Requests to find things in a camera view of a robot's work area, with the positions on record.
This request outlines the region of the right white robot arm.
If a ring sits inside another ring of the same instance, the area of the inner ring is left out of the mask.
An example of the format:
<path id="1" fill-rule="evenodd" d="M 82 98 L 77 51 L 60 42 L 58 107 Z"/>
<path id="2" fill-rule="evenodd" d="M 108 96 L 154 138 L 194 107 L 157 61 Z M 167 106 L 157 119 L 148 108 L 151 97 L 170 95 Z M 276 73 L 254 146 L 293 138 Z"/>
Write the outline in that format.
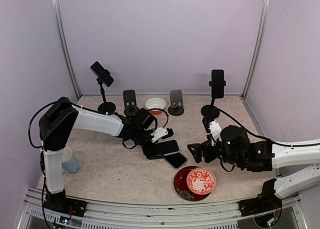
<path id="1" fill-rule="evenodd" d="M 187 145 L 196 163 L 210 163 L 215 159 L 234 168 L 259 173 L 289 166 L 307 165 L 291 175 L 276 179 L 273 194 L 284 199 L 312 187 L 320 181 L 320 141 L 295 143 L 275 142 L 262 137 L 251 143 L 250 131 L 244 127 L 229 125 L 223 129 L 210 126 L 207 140 Z"/>

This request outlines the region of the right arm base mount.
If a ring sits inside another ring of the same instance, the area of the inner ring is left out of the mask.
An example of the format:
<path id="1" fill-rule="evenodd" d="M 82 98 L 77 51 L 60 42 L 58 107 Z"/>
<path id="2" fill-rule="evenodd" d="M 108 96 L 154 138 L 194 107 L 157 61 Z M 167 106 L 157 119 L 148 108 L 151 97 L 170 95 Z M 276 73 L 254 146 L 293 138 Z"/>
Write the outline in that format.
<path id="1" fill-rule="evenodd" d="M 275 182 L 275 178 L 265 181 L 261 193 L 256 197 L 238 202 L 242 217 L 260 214 L 282 207 L 282 200 L 275 195 Z"/>

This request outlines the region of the aluminium corner post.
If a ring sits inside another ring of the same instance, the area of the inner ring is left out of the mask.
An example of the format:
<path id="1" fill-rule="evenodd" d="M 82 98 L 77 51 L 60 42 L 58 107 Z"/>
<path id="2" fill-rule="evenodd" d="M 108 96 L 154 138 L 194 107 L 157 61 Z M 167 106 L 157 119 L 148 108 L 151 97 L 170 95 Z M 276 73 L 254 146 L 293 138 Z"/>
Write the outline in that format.
<path id="1" fill-rule="evenodd" d="M 253 54 L 252 54 L 250 65 L 249 65 L 248 75 L 246 77 L 244 88 L 241 94 L 241 97 L 244 100 L 246 100 L 249 95 L 249 91 L 254 79 L 254 74 L 256 72 L 257 63 L 259 60 L 259 55 L 260 55 L 261 47 L 263 44 L 265 28 L 268 20 L 270 1 L 271 0 L 262 0 L 262 8 L 260 13 L 257 36 L 256 36 L 254 48 L 253 48 Z"/>
<path id="2" fill-rule="evenodd" d="M 68 48 L 68 43 L 65 35 L 62 12 L 60 8 L 60 0 L 51 0 L 53 14 L 55 17 L 55 23 L 57 27 L 58 37 L 63 53 L 63 58 L 66 64 L 67 73 L 71 82 L 71 87 L 75 95 L 76 100 L 79 100 L 82 96 L 81 90 L 75 75 L 75 71 L 72 65 L 71 56 Z"/>

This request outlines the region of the left aluminium corner post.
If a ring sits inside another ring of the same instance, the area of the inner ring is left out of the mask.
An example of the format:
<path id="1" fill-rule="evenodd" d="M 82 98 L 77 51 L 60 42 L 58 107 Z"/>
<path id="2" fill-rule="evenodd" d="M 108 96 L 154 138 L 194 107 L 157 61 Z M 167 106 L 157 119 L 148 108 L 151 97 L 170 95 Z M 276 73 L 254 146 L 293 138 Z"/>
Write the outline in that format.
<path id="1" fill-rule="evenodd" d="M 55 17 L 55 23 L 57 27 L 58 37 L 63 53 L 63 58 L 66 64 L 67 73 L 71 82 L 71 87 L 75 95 L 76 100 L 79 100 L 82 96 L 81 90 L 75 75 L 75 71 L 72 65 L 71 56 L 68 48 L 68 43 L 65 35 L 62 12 L 60 8 L 60 0 L 51 0 L 53 14 Z"/>

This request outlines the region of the left small desk phone stand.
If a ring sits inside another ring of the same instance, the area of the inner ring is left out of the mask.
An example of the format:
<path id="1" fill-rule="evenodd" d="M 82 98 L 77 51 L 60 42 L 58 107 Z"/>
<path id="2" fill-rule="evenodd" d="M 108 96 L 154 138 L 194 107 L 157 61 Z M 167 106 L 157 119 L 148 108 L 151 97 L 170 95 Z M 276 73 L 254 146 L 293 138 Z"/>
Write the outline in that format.
<path id="1" fill-rule="evenodd" d="M 137 106 L 136 92 L 134 89 L 124 90 L 122 92 L 124 103 L 124 115 L 130 116 L 136 114 L 140 109 Z"/>

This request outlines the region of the lone black smartphone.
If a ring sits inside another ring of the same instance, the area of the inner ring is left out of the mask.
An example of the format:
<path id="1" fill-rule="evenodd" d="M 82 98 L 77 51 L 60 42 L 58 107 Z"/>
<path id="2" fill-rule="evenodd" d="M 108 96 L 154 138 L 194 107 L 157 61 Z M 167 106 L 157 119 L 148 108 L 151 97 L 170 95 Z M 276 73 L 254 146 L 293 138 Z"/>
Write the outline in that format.
<path id="1" fill-rule="evenodd" d="M 98 61 L 94 62 L 90 66 L 90 69 L 107 87 L 110 87 L 113 84 L 114 78 L 111 76 L 111 73 Z"/>

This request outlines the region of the right small desk phone stand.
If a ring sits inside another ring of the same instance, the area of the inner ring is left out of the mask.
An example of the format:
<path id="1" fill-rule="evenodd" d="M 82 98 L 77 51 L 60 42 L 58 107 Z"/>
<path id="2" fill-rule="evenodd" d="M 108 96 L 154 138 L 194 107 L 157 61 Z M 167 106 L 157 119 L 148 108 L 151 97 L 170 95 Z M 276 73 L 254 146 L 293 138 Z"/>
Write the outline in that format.
<path id="1" fill-rule="evenodd" d="M 170 106 L 168 113 L 172 116 L 181 116 L 184 113 L 183 92 L 181 89 L 174 89 L 169 92 Z"/>

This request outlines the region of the light blue mug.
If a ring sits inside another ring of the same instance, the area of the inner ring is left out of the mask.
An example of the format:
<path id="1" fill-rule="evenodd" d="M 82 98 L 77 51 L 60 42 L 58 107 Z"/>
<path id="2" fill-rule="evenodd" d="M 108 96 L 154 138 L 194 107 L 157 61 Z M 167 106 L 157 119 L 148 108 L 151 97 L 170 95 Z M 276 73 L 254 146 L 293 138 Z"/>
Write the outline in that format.
<path id="1" fill-rule="evenodd" d="M 76 174 L 80 169 L 80 164 L 72 149 L 65 147 L 62 151 L 62 175 Z"/>

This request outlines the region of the red white patterned bowl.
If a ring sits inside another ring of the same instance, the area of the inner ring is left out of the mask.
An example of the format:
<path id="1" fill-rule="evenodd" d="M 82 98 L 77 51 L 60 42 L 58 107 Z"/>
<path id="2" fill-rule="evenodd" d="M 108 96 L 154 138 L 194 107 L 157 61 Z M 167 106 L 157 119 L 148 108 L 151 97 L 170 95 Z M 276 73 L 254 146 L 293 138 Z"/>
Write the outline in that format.
<path id="1" fill-rule="evenodd" d="M 196 195 L 208 195 L 212 193 L 217 186 L 217 179 L 214 173 L 203 167 L 197 167 L 191 170 L 186 177 L 188 188 Z"/>

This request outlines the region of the right aluminium corner post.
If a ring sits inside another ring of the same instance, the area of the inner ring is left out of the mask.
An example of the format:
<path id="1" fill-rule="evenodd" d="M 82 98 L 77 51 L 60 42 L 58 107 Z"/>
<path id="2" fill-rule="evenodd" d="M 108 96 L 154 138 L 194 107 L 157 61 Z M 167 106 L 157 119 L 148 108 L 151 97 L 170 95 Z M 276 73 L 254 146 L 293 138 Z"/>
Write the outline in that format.
<path id="1" fill-rule="evenodd" d="M 249 95 L 249 91 L 254 79 L 254 74 L 256 72 L 257 63 L 259 60 L 259 55 L 260 55 L 261 47 L 263 44 L 265 28 L 268 20 L 270 1 L 271 0 L 262 0 L 262 8 L 260 13 L 257 36 L 256 36 L 254 48 L 253 48 L 253 54 L 252 54 L 250 65 L 249 65 L 248 75 L 246 77 L 244 88 L 241 94 L 241 97 L 244 100 L 246 100 Z"/>

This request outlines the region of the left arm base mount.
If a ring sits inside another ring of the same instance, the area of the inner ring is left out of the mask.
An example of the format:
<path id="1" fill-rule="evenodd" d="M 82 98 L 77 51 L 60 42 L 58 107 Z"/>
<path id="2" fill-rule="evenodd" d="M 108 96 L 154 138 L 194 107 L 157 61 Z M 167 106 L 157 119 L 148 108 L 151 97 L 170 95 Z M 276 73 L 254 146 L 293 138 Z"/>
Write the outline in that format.
<path id="1" fill-rule="evenodd" d="M 87 202 L 66 197 L 66 191 L 63 190 L 59 193 L 48 192 L 45 196 L 43 207 L 54 212 L 83 218 L 87 208 Z"/>

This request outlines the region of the dark red floral plate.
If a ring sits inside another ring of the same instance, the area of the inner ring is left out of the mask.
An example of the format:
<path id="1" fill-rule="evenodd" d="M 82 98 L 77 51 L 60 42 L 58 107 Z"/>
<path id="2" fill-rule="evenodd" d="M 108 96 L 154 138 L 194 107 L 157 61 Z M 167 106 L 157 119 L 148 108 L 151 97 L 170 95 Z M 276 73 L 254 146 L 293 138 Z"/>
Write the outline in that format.
<path id="1" fill-rule="evenodd" d="M 187 176 L 190 171 L 193 169 L 198 168 L 198 166 L 186 166 L 184 168 L 181 168 L 173 179 L 173 186 L 176 191 L 176 193 L 183 199 L 190 201 L 190 202 L 198 202 L 205 198 L 207 198 L 210 194 L 206 195 L 199 195 L 193 193 L 188 185 L 187 185 Z"/>

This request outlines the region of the black pole phone stand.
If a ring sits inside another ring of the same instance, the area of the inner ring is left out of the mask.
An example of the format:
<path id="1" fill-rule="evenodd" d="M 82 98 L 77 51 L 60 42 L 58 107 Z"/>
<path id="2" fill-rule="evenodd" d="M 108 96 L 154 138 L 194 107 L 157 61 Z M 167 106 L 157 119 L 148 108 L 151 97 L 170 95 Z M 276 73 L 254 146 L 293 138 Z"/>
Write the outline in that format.
<path id="1" fill-rule="evenodd" d="M 211 70 L 209 86 L 211 88 L 211 102 L 201 108 L 201 114 L 203 117 L 208 117 L 211 121 L 218 118 L 220 115 L 219 109 L 215 106 L 215 100 L 223 99 L 225 96 L 226 81 L 223 69 Z"/>
<path id="2" fill-rule="evenodd" d="M 101 113 L 108 113 L 108 114 L 114 113 L 116 111 L 116 105 L 113 102 L 107 101 L 104 86 L 103 86 L 105 84 L 98 77 L 97 77 L 96 81 L 99 84 L 100 94 L 101 94 L 102 100 L 103 100 L 103 103 L 98 106 L 98 111 Z"/>

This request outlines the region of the front aluminium frame rail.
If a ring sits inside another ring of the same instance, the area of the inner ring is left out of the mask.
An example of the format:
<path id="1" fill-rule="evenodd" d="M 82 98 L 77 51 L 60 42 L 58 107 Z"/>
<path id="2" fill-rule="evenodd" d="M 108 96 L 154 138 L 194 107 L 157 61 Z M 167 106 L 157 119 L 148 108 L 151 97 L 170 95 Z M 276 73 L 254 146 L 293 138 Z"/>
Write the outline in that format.
<path id="1" fill-rule="evenodd" d="M 31 228 L 33 220 L 38 228 L 48 228 L 43 221 L 40 189 L 30 188 L 18 214 L 16 229 Z M 255 228 L 255 217 L 269 212 L 242 216 L 236 200 L 173 204 L 143 205 L 82 199 L 87 202 L 83 217 L 71 216 L 66 229 L 239 229 L 242 220 L 250 220 Z M 280 220 L 271 229 L 311 229 L 298 195 L 282 201 Z"/>

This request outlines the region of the blue smartphone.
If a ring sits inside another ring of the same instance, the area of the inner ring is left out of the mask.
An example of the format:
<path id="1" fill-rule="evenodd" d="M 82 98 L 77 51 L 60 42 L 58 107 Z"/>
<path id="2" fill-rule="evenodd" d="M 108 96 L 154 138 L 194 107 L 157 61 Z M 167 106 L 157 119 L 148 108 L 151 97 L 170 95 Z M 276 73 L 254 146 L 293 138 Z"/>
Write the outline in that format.
<path id="1" fill-rule="evenodd" d="M 168 140 L 156 144 L 164 157 L 171 156 L 180 152 L 178 142 L 176 140 Z"/>

